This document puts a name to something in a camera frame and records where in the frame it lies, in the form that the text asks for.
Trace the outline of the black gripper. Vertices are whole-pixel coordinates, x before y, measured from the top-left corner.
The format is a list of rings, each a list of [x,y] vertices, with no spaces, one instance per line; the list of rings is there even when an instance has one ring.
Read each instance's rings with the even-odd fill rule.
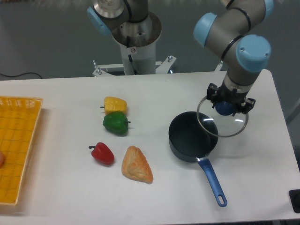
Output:
[[[215,108],[217,103],[228,102],[233,105],[234,116],[237,113],[247,114],[254,108],[256,100],[253,98],[245,98],[246,92],[239,93],[237,88],[229,90],[226,86],[218,87],[210,83],[207,88],[206,99],[212,103],[212,108]]]

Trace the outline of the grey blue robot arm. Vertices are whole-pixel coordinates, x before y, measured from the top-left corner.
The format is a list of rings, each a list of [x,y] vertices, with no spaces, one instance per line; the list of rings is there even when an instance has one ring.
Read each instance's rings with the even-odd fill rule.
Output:
[[[247,94],[271,54],[269,42],[249,32],[272,13],[274,4],[271,0],[227,0],[225,6],[222,16],[203,15],[193,36],[229,67],[221,86],[208,87],[207,99],[223,116],[247,114],[255,105]],[[126,75],[155,73],[162,24],[146,0],[95,0],[87,15],[100,33],[111,34],[119,44]]]

